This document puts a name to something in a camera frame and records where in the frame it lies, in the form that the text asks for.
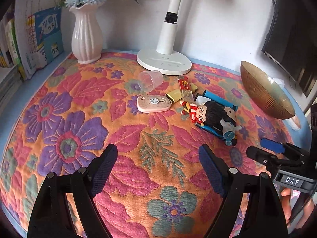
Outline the operator right hand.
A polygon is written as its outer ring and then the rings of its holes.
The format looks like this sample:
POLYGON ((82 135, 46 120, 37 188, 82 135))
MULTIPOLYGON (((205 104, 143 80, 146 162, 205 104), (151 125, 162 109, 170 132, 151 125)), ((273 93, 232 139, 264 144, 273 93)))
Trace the operator right hand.
MULTIPOLYGON (((284 188, 281 191, 281 196, 282 196, 281 204, 284 211, 286 223, 288 224, 291 217, 291 206, 290 206, 291 189, 284 188)), ((312 211, 314 210, 314 207, 315 207, 314 201, 313 199, 310 199, 310 201, 306 204, 306 206, 303 209, 303 216, 298 221, 296 225, 296 229, 301 228, 305 224, 305 222, 309 219, 312 211)))

